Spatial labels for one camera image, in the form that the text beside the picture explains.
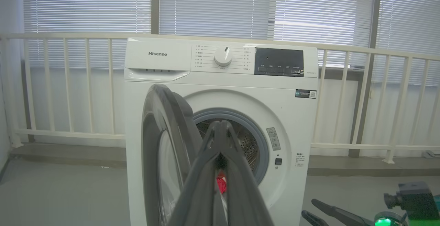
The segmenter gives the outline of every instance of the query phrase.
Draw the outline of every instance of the control panel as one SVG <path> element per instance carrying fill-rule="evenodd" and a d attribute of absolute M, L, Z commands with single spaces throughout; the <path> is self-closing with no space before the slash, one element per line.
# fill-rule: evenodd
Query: control panel
<path fill-rule="evenodd" d="M 303 50 L 256 48 L 255 74 L 304 77 Z"/>
<path fill-rule="evenodd" d="M 125 68 L 318 77 L 316 48 L 256 42 L 202 40 L 196 37 L 129 38 Z"/>
<path fill-rule="evenodd" d="M 192 45 L 191 70 L 254 74 L 255 47 L 247 45 Z"/>

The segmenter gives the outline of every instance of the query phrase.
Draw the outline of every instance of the wall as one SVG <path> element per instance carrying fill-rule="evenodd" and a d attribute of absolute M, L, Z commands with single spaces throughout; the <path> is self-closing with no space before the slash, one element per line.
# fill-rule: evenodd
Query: wall
<path fill-rule="evenodd" d="M 54 108 L 54 123 L 57 131 L 69 131 L 69 121 L 67 114 L 67 95 L 66 81 L 63 68 L 51 68 L 51 86 Z M 92 70 L 92 103 L 94 129 L 97 133 L 111 133 L 110 124 L 110 87 L 107 70 Z M 88 110 L 88 92 L 85 69 L 70 69 L 71 100 L 74 115 L 74 129 L 78 132 L 90 132 L 90 120 Z M 114 106 L 116 133 L 124 133 L 124 107 L 123 107 L 123 71 L 116 70 L 113 74 L 114 84 Z M 47 95 L 45 86 L 45 77 L 43 68 L 32 69 L 33 99 L 36 109 L 36 126 L 38 129 L 50 129 L 47 111 Z M 336 123 L 336 114 L 338 110 L 339 96 L 341 92 L 341 81 L 326 79 L 324 82 L 321 108 L 317 123 L 317 143 L 331 143 Z M 399 85 L 388 84 L 386 87 L 385 98 L 383 102 L 382 116 L 379 121 L 376 139 L 373 139 L 373 131 L 381 84 L 373 83 L 371 87 L 371 97 L 368 104 L 366 127 L 364 130 L 363 143 L 385 144 L 389 142 L 391 127 L 394 119 L 397 98 L 399 94 Z M 354 115 L 356 99 L 357 82 L 347 81 L 345 97 L 339 121 L 337 143 L 350 143 L 352 131 L 352 119 Z M 405 103 L 404 117 L 401 128 L 399 129 L 398 144 L 409 145 L 409 138 L 412 130 L 412 123 L 417 106 L 420 86 L 409 86 Z M 433 109 L 433 102 L 437 92 L 436 87 L 426 87 L 423 106 L 421 110 L 418 131 L 415 144 L 435 145 L 436 139 L 440 139 L 440 132 L 433 131 L 432 141 L 424 143 L 428 129 L 430 117 Z M 437 120 L 434 129 L 440 129 L 440 121 Z M 114 146 L 124 147 L 123 140 L 100 140 L 100 139 L 82 139 L 82 138 L 63 138 L 36 136 L 38 142 L 43 143 L 65 143 L 92 146 Z M 312 149 L 313 155 L 347 156 L 347 149 Z M 386 151 L 383 150 L 362 150 L 362 156 L 383 157 Z M 396 156 L 420 156 L 421 151 L 397 151 Z"/>
<path fill-rule="evenodd" d="M 64 68 L 51 68 L 50 76 L 55 130 L 69 132 L 69 115 L 67 109 L 66 77 Z M 31 78 L 36 128 L 50 130 L 44 69 L 33 68 L 31 71 Z M 115 70 L 113 72 L 113 103 L 115 108 L 116 134 L 124 134 L 123 81 L 124 72 L 122 70 Z M 91 91 L 94 132 L 111 134 L 110 83 L 108 70 L 91 70 Z M 75 132 L 90 132 L 90 111 L 88 107 L 86 69 L 70 69 L 70 98 Z M 50 136 L 35 136 L 35 140 L 41 143 L 65 143 L 112 147 L 125 146 L 123 140 Z"/>
<path fill-rule="evenodd" d="M 8 136 L 8 126 L 6 124 L 6 114 L 4 110 L 3 92 L 0 90 L 0 170 L 8 159 L 11 143 Z"/>
<path fill-rule="evenodd" d="M 19 26 L 20 19 L 22 19 L 22 0 L 0 0 L 0 33 L 5 32 L 20 32 L 22 29 Z M 20 78 L 20 46 L 17 42 L 12 42 L 10 44 L 10 50 L 14 53 L 8 58 L 10 60 L 16 61 L 11 64 L 11 75 L 12 77 Z M 0 67 L 1 70 L 1 81 L 2 84 L 5 79 L 4 67 Z M 21 80 L 14 83 L 14 89 L 21 90 Z M 3 167 L 4 162 L 7 159 L 8 152 L 11 147 L 11 143 L 8 137 L 8 126 L 6 122 L 5 105 L 4 102 L 9 98 L 4 97 L 3 91 L 0 91 L 0 168 Z M 18 97 L 19 107 L 23 108 L 22 96 Z M 19 112 L 21 117 L 24 117 L 24 112 Z"/>
<path fill-rule="evenodd" d="M 51 87 L 53 96 L 54 123 L 56 131 L 69 131 L 67 112 L 67 94 L 64 68 L 51 68 Z M 37 129 L 49 130 L 49 117 L 47 108 L 46 85 L 43 68 L 33 68 L 32 71 L 33 100 L 35 107 L 35 118 Z M 110 87 L 107 70 L 92 70 L 92 103 L 94 130 L 96 133 L 111 133 L 110 124 Z M 123 80 L 124 74 L 121 70 L 113 73 L 114 84 L 114 106 L 116 133 L 124 133 L 124 107 L 123 107 Z M 76 132 L 90 132 L 90 119 L 88 109 L 88 91 L 85 69 L 70 69 L 71 100 L 74 115 L 74 129 Z M 339 121 L 338 141 L 349 143 L 352 118 L 357 90 L 356 81 L 348 81 L 344 98 L 344 107 L 341 111 Z M 319 114 L 317 142 L 328 143 L 333 140 L 336 112 L 338 109 L 341 81 L 328 79 L 324 83 L 324 100 Z M 43 143 L 66 143 L 93 146 L 115 146 L 124 147 L 121 140 L 100 140 L 63 138 L 49 136 L 35 136 L 38 142 Z M 313 149 L 313 154 L 346 155 L 348 151 L 343 149 Z"/>
<path fill-rule="evenodd" d="M 373 83 L 371 88 L 371 96 L 368 103 L 366 127 L 363 135 L 363 142 L 369 144 L 386 144 L 389 143 L 391 137 L 391 129 L 393 126 L 394 115 L 396 110 L 397 98 L 399 95 L 400 85 L 387 84 L 385 96 L 383 100 L 383 108 L 381 110 L 380 121 L 377 127 L 376 136 L 374 137 L 374 124 L 379 105 L 379 97 L 381 92 L 381 83 Z M 410 85 L 405 98 L 405 108 L 402 121 L 398 128 L 397 145 L 413 145 L 410 143 L 411 131 L 415 119 L 415 111 L 417 108 L 420 86 Z M 422 106 L 420 110 L 420 119 L 415 133 L 414 145 L 438 146 L 440 139 L 440 112 L 437 112 L 433 126 L 432 136 L 427 140 L 427 132 L 429 122 L 433 112 L 437 87 L 426 87 Z M 384 156 L 384 150 L 361 150 L 362 156 Z M 421 151 L 396 151 L 396 156 L 404 157 L 420 157 Z"/>

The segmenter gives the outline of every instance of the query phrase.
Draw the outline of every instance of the red object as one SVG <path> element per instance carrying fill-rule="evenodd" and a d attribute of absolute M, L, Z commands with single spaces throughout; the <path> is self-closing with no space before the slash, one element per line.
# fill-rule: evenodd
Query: red object
<path fill-rule="evenodd" d="M 217 185 L 219 186 L 220 193 L 226 192 L 226 178 L 224 177 L 224 174 L 222 171 L 220 171 L 219 175 L 217 176 Z"/>

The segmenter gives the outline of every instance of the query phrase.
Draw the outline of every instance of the green light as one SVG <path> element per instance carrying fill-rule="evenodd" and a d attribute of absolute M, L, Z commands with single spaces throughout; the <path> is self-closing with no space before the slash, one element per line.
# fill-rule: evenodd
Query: green light
<path fill-rule="evenodd" d="M 375 223 L 376 226 L 391 226 L 391 220 L 390 219 L 379 219 Z"/>

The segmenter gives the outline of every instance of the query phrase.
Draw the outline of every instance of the white railing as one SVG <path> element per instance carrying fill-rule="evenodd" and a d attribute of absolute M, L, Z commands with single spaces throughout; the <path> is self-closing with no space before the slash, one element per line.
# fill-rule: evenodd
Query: white railing
<path fill-rule="evenodd" d="M 55 137 L 81 137 L 81 138 L 101 138 L 101 139 L 119 139 L 123 140 L 124 135 L 123 134 L 117 134 L 115 129 L 115 106 L 114 106 L 114 85 L 113 85 L 113 58 L 112 58 L 112 40 L 114 39 L 126 39 L 128 37 L 154 37 L 156 35 L 148 35 L 148 34 L 133 34 L 133 33 L 93 33 L 93 32 L 83 32 L 83 33 L 26 33 L 26 34 L 4 34 L 0 35 L 1 38 L 1 70 L 2 70 L 2 82 L 3 82 L 3 88 L 5 94 L 6 101 L 6 107 L 7 107 L 7 114 L 8 114 L 8 125 L 10 126 L 10 134 L 12 136 L 13 143 L 15 145 L 20 144 L 20 137 L 19 135 L 42 135 L 42 136 L 55 136 Z M 76 132 L 74 129 L 74 111 L 73 111 L 73 101 L 71 98 L 71 90 L 72 90 L 72 84 L 71 84 L 71 78 L 70 78 L 70 70 L 69 68 L 69 58 L 68 58 L 68 45 L 67 41 L 70 39 L 84 39 L 85 40 L 85 53 L 86 53 L 86 81 L 87 81 L 87 105 L 88 105 L 88 113 L 89 113 L 89 123 L 90 123 L 90 132 Z M 174 38 L 192 38 L 192 37 L 183 37 L 183 36 L 175 36 Z M 47 129 L 37 129 L 36 127 L 36 116 L 35 116 L 35 108 L 34 108 L 34 99 L 33 99 L 33 83 L 32 83 L 32 68 L 30 66 L 29 62 L 29 51 L 28 51 L 28 41 L 30 39 L 42 39 L 43 40 L 43 53 L 44 53 L 44 77 L 45 77 L 45 90 L 46 90 L 46 96 L 47 96 L 47 112 L 48 112 L 48 119 L 49 119 L 49 130 Z M 51 69 L 49 65 L 49 55 L 48 55 L 48 40 L 50 39 L 62 39 L 64 42 L 64 64 L 65 64 L 65 83 L 66 83 L 66 100 L 67 100 L 67 115 L 68 115 L 68 126 L 69 131 L 56 131 L 55 127 L 55 121 L 54 121 L 54 108 L 53 108 L 53 90 L 51 88 Z M 109 62 L 109 70 L 108 70 L 108 79 L 109 79 L 109 90 L 110 90 L 110 97 L 109 103 L 110 103 L 110 133 L 98 133 L 94 129 L 94 117 L 93 117 L 93 110 L 95 109 L 96 105 L 94 106 L 92 103 L 92 92 L 91 92 L 91 81 L 92 81 L 92 75 L 91 75 L 91 66 L 90 66 L 90 55 L 89 55 L 89 41 L 91 39 L 107 39 L 108 40 L 108 62 Z M 215 39 L 218 40 L 218 38 L 204 38 L 206 40 Z M 17 108 L 17 95 L 20 93 L 19 90 L 17 90 L 17 86 L 14 86 L 14 84 L 17 83 L 18 80 L 21 80 L 21 74 L 18 72 L 17 69 L 14 69 L 14 66 L 19 66 L 19 59 L 13 59 L 11 58 L 11 53 L 13 52 L 10 48 L 10 42 L 16 41 L 22 43 L 23 46 L 23 54 L 24 54 L 24 60 L 25 60 L 25 77 L 26 77 L 26 88 L 27 88 L 27 98 L 28 98 L 28 111 L 30 116 L 30 129 L 28 127 L 19 126 L 19 109 Z M 235 41 L 235 42 L 244 42 L 245 40 L 237 40 L 237 39 L 224 39 L 226 41 Z M 325 77 L 326 73 L 326 62 L 327 62 L 327 54 L 329 51 L 340 51 L 345 52 L 345 62 L 344 62 L 344 68 L 343 68 L 343 75 L 341 80 L 341 87 L 340 87 L 340 93 L 339 93 L 339 100 L 338 100 L 338 106 L 336 111 L 336 118 L 334 120 L 334 131 L 333 131 L 333 137 L 332 140 L 325 141 L 323 143 L 318 141 L 319 131 L 318 124 L 320 121 L 323 121 L 322 118 L 322 108 L 325 104 L 324 102 L 324 96 L 323 95 L 325 91 L 324 84 L 326 83 L 327 79 L 321 79 L 319 82 L 319 96 L 318 96 L 318 108 L 317 108 L 317 114 L 316 114 L 316 126 L 314 130 L 313 135 L 313 148 L 329 148 L 329 149 L 367 149 L 367 150 L 386 150 L 386 156 L 385 161 L 388 163 L 393 163 L 393 156 L 395 151 L 397 150 L 440 150 L 439 145 L 429 145 L 429 140 L 432 139 L 432 134 L 435 132 L 434 126 L 436 123 L 436 115 L 439 113 L 439 96 L 440 96 L 440 86 L 437 87 L 437 93 L 435 94 L 435 99 L 433 102 L 433 108 L 432 113 L 430 114 L 429 119 L 429 126 L 428 130 L 425 136 L 422 138 L 426 139 L 422 141 L 422 144 L 415 144 L 415 135 L 416 131 L 418 129 L 420 120 L 421 120 L 421 109 L 423 107 L 424 103 L 424 93 L 425 93 L 425 87 L 426 87 L 426 79 L 428 77 L 428 69 L 429 64 L 432 62 L 439 62 L 440 56 L 434 56 L 434 55 L 425 55 L 425 54 L 415 54 L 415 53 L 408 53 L 408 52 L 400 52 L 400 51 L 392 51 L 392 50 L 386 50 L 386 49 L 371 49 L 371 48 L 364 48 L 364 47 L 358 47 L 358 46 L 340 46 L 340 45 L 328 45 L 328 44 L 313 44 L 313 43 L 296 43 L 296 42 L 278 42 L 278 41 L 265 41 L 265 40 L 252 40 L 253 43 L 271 43 L 271 44 L 282 44 L 282 45 L 293 45 L 293 46 L 315 46 L 316 48 L 323 50 L 323 66 L 322 66 L 322 72 L 321 77 Z M 351 126 L 342 126 L 341 125 L 341 114 L 344 112 L 345 105 L 344 105 L 344 98 L 347 95 L 347 74 L 349 73 L 349 62 L 350 62 L 350 54 L 364 54 L 366 56 L 366 62 L 365 62 L 365 68 L 363 72 L 363 81 L 361 86 L 360 94 L 363 96 L 366 93 L 366 84 L 367 84 L 367 74 L 369 69 L 372 69 L 370 67 L 370 58 L 371 55 L 381 55 L 386 57 L 385 62 L 385 72 L 383 75 L 383 81 L 382 81 L 382 88 L 380 92 L 379 97 L 379 103 L 377 106 L 377 110 L 374 113 L 376 115 L 375 117 L 375 124 L 374 129 L 370 131 L 368 134 L 371 134 L 372 137 L 370 137 L 372 140 L 365 143 L 363 141 L 362 144 L 357 144 L 357 138 L 358 134 L 360 132 L 360 125 L 361 125 L 361 114 L 364 110 L 363 100 L 361 99 L 359 102 L 359 105 L 357 107 L 357 111 L 354 112 L 357 117 L 354 125 L 354 134 L 352 137 L 352 143 L 340 143 L 340 131 L 341 129 L 346 129 L 347 127 Z M 400 89 L 398 93 L 396 108 L 394 112 L 394 119 L 391 127 L 391 136 L 389 141 L 386 141 L 385 143 L 380 143 L 378 138 L 376 137 L 378 134 L 378 131 L 380 131 L 380 118 L 382 115 L 382 112 L 384 112 L 384 98 L 386 95 L 386 85 L 387 85 L 387 77 L 388 77 L 388 70 L 390 67 L 390 59 L 392 57 L 403 57 L 404 58 L 404 72 L 402 75 L 402 81 L 400 84 Z M 412 65 L 413 59 L 423 59 L 425 60 L 425 69 L 423 73 L 423 79 L 420 86 L 420 93 L 418 96 L 418 102 L 417 106 L 415 107 L 415 116 L 412 123 L 412 129 L 410 134 L 410 140 L 408 145 L 400 145 L 399 142 L 399 135 L 401 134 L 402 130 L 400 129 L 401 123 L 404 119 L 404 110 L 405 110 L 405 101 L 407 98 L 407 90 L 408 90 L 408 82 L 410 77 L 410 68 Z"/>

